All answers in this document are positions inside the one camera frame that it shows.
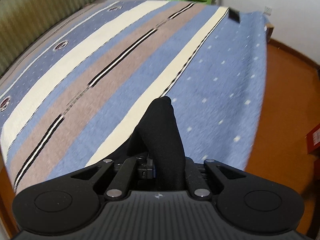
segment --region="striped blanket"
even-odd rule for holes
[[[244,169],[266,74],[261,13],[98,1],[43,35],[0,80],[0,144],[18,193],[93,164],[172,99],[186,156]]]

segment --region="baseboard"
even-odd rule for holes
[[[275,47],[278,47],[292,55],[294,55],[295,57],[297,57],[298,59],[302,60],[303,62],[307,63],[309,66],[320,70],[320,65],[317,64],[316,62],[314,62],[312,59],[308,58],[306,55],[302,54],[301,52],[296,51],[295,49],[283,44],[280,41],[277,41],[273,38],[271,38],[271,40],[269,41],[269,44]]]

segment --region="ribbed gray panel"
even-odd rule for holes
[[[223,221],[209,202],[193,200],[185,191],[133,191],[123,201],[108,203],[92,224],[75,233],[49,237],[24,231],[17,239],[303,240],[293,231],[279,236],[254,236],[241,232]]]

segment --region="metal screw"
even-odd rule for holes
[[[210,191],[205,188],[198,188],[195,190],[195,195],[198,197],[207,197],[210,194]]]
[[[107,191],[107,196],[108,197],[120,197],[122,195],[122,191],[119,189],[109,189]]]

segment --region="green upholstered headboard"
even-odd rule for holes
[[[95,0],[0,0],[0,76],[39,36]]]

